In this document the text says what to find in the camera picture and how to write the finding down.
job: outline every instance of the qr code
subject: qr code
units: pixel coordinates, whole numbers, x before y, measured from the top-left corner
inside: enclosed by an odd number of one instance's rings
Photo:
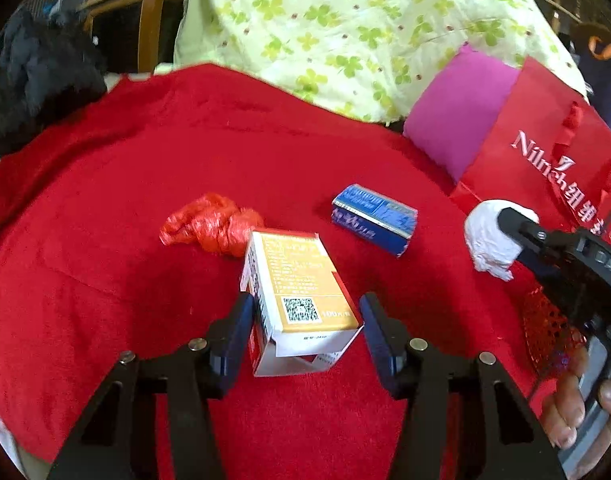
[[[320,323],[312,298],[281,298],[288,323]]]

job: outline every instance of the red tablecloth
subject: red tablecloth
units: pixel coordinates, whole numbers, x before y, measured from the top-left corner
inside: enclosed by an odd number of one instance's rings
[[[447,175],[407,139],[215,66],[123,82],[0,163],[0,414],[53,460],[120,351],[143,358],[205,333],[242,263],[164,247],[170,212],[215,191],[268,226],[318,232],[355,300],[444,351],[494,352],[533,378],[516,309],[475,272]],[[399,260],[330,222],[360,183],[419,210]],[[378,383],[363,338],[332,370],[252,377],[210,409],[230,479],[385,478],[404,403]]]

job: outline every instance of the white crumpled plastic bag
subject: white crumpled plastic bag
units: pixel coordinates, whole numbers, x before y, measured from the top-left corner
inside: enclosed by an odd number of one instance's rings
[[[522,247],[499,229],[497,218],[506,207],[511,207],[530,220],[539,221],[537,213],[507,200],[486,200],[477,205],[465,219],[465,243],[470,249],[474,268],[487,270],[509,282],[514,276],[509,270]]]

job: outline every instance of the green floral sheet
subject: green floral sheet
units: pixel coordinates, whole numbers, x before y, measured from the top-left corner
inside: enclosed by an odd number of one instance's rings
[[[175,65],[214,62],[364,121],[410,108],[465,42],[585,95],[533,0],[186,0]]]

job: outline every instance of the hand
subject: hand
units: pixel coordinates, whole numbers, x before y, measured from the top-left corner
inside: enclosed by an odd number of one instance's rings
[[[577,350],[572,355],[568,370],[557,381],[556,392],[543,400],[541,425],[553,446],[561,449],[567,449],[575,443],[576,429],[585,417],[579,378],[588,368],[588,361],[588,351],[585,348]],[[610,414],[610,420],[579,463],[577,470],[569,477],[570,480],[578,480],[590,472],[611,444],[611,380],[601,385],[599,403]]]

